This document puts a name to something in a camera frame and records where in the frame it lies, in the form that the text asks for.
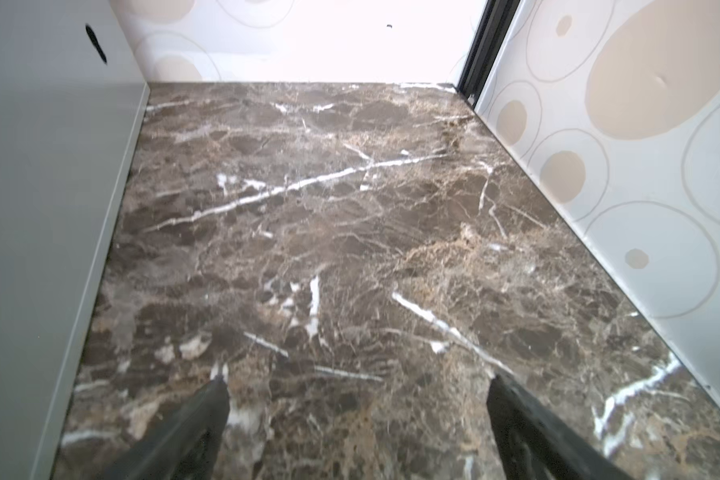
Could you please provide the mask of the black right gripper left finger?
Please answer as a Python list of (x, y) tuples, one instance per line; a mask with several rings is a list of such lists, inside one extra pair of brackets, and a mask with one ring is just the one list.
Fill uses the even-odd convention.
[(230, 412), (217, 376), (98, 474), (100, 479), (209, 479)]

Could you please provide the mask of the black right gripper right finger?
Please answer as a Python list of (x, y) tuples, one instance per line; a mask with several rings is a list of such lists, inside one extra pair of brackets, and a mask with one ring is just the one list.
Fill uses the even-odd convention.
[(491, 380), (486, 407), (507, 479), (630, 478), (507, 372)]

